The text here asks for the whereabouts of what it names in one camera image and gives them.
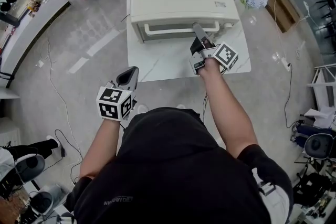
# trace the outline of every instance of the person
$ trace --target person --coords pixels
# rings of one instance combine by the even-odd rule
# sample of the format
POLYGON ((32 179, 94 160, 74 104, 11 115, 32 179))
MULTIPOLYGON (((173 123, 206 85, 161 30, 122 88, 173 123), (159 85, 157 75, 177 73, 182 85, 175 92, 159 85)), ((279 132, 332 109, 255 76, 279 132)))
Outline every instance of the person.
POLYGON ((26 157, 25 165, 34 169, 38 164, 35 155, 41 155, 46 159, 58 147, 61 147, 61 143, 50 135, 47 136, 47 140, 30 145, 11 146, 9 142, 6 146, 0 146, 0 197, 8 199, 16 189, 22 187, 20 173, 26 169, 24 168, 23 171, 17 169, 17 162, 23 161, 22 157, 26 157))
POLYGON ((293 204, 287 174, 259 147, 218 62, 206 59, 198 73, 226 150, 189 109, 136 115, 118 154, 120 123, 103 120, 68 196, 78 224, 286 222, 293 204), (272 206, 281 208, 275 218, 272 206))

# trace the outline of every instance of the black cable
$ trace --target black cable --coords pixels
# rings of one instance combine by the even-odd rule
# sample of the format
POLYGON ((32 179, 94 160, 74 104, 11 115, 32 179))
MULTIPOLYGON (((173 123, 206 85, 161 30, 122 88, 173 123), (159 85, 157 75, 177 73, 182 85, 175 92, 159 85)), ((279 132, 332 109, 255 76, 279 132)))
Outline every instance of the black cable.
POLYGON ((25 204, 25 206, 23 208, 21 208, 21 210, 19 211, 19 216, 21 215, 21 212, 23 209, 25 209, 29 204, 30 204, 30 201, 31 201, 31 197, 30 197, 30 194, 31 193, 38 193, 37 191, 31 191, 29 194, 28 194, 28 197, 29 197, 29 202, 25 204))
POLYGON ((56 136, 57 139, 58 139, 58 137, 57 137, 56 131, 59 131, 59 132, 64 136, 64 138, 65 138, 65 140, 68 142, 68 144, 69 144, 70 146, 72 146, 72 147, 79 153, 79 155, 80 155, 81 161, 80 161, 78 164, 75 164, 75 165, 71 168, 71 170, 70 170, 70 179, 71 179, 72 183, 75 184, 74 180, 72 180, 72 170, 73 170, 73 168, 75 168, 77 165, 80 165, 80 164, 83 162, 83 156, 82 156, 81 152, 80 152, 78 149, 76 149, 76 148, 75 148, 75 147, 68 141, 68 139, 66 138, 66 136, 64 135, 64 133, 63 133, 60 129, 56 129, 56 130, 55 130, 55 136, 56 136))
POLYGON ((20 189, 22 189, 24 184, 22 184, 22 186, 19 187, 19 188, 12 189, 12 191, 10 192, 10 195, 8 195, 8 197, 14 195, 17 191, 19 191, 20 189))
POLYGON ((296 123, 297 121, 293 122, 290 126, 287 125, 287 115, 286 115, 286 106, 289 102, 290 99, 290 91, 291 91, 291 85, 292 85, 292 77, 293 77, 293 66, 291 63, 288 64, 288 66, 290 66, 290 81, 289 81, 289 94, 288 94, 288 99, 286 101, 285 107, 284 107, 284 111, 285 111, 285 120, 286 120, 286 127, 289 129, 291 128, 294 123, 296 123))
MULTIPOLYGON (((123 20, 125 20, 128 16, 130 16, 130 14, 126 15, 123 20)), ((121 20, 120 22, 122 22, 123 20, 121 20)))
POLYGON ((45 168, 42 173, 45 171, 45 170, 48 170, 49 168, 53 167, 55 164, 59 163, 61 160, 63 159, 63 156, 61 156, 61 159, 59 159, 58 161, 56 161, 53 165, 50 165, 49 167, 45 168))
MULTIPOLYGON (((56 136, 58 142, 61 144, 61 148, 63 147, 61 141, 58 139, 58 137, 56 136)), ((53 167, 55 164, 59 163, 61 160, 63 160, 63 156, 61 155, 61 159, 59 159, 58 161, 56 161, 54 164, 50 165, 49 167, 45 168, 42 173, 45 171, 45 170, 48 170, 49 168, 53 167)))
POLYGON ((45 217, 44 215, 41 215, 42 218, 43 218, 43 221, 42 221, 42 222, 47 221, 47 220, 49 219, 49 217, 50 217, 52 214, 54 214, 54 213, 55 213, 55 211, 52 210, 51 213, 50 213, 49 215, 47 215, 46 217, 45 217))
POLYGON ((83 159, 83 156, 82 156, 82 154, 79 152, 79 150, 76 149, 76 148, 75 148, 75 147, 68 141, 68 139, 66 138, 66 136, 64 135, 64 133, 63 133, 60 129, 56 129, 55 132, 54 132, 56 138, 58 139, 57 134, 56 134, 56 131, 59 131, 59 132, 64 136, 64 138, 65 138, 65 140, 68 142, 68 144, 69 144, 70 146, 72 146, 72 147, 79 153, 80 157, 83 159))
POLYGON ((48 218, 46 218, 46 219, 40 221, 38 224, 41 224, 41 223, 47 221, 47 220, 50 219, 50 218, 56 218, 56 217, 58 217, 58 215, 57 215, 57 216, 48 217, 48 218))

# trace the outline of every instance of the white table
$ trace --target white table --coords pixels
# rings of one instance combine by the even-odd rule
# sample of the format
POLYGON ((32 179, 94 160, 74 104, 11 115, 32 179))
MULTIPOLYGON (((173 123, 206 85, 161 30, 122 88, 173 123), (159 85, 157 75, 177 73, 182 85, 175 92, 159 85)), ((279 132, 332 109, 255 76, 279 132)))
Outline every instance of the white table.
MULTIPOLYGON (((127 0, 127 15, 130 14, 130 0, 127 0)), ((127 17, 128 65, 139 68, 139 82, 196 77, 189 59, 190 46, 195 38, 172 38, 146 41, 141 44, 127 17)), ((251 71, 251 63, 241 22, 227 33, 218 37, 215 44, 226 41, 238 52, 238 60, 230 72, 251 71)))

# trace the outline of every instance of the office chair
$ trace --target office chair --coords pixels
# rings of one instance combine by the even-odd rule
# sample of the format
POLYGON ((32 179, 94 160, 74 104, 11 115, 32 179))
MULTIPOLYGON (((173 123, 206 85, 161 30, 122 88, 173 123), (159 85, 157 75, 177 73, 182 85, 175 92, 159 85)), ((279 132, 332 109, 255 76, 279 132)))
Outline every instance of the office chair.
POLYGON ((13 193, 14 187, 19 189, 41 174, 45 167, 45 160, 39 154, 27 154, 15 161, 15 167, 11 169, 0 181, 0 197, 8 199, 13 193))
POLYGON ((335 159, 336 143, 331 134, 314 134, 305 143, 305 151, 314 159, 335 159))

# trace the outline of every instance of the black chair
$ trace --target black chair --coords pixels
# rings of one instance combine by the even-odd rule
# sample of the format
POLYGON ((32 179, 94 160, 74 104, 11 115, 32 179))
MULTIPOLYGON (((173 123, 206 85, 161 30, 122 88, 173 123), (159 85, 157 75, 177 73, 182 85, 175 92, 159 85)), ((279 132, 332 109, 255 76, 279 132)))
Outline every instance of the black chair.
POLYGON ((306 165, 302 177, 297 173, 300 181, 293 188, 293 197, 294 204, 310 207, 315 205, 324 192, 332 187, 332 183, 327 176, 318 173, 308 175, 307 170, 306 165))
POLYGON ((322 18, 328 18, 331 17, 331 21, 324 25, 322 28, 319 28, 319 30, 328 28, 329 34, 325 38, 331 38, 336 36, 336 8, 332 9, 330 13, 324 15, 322 18))

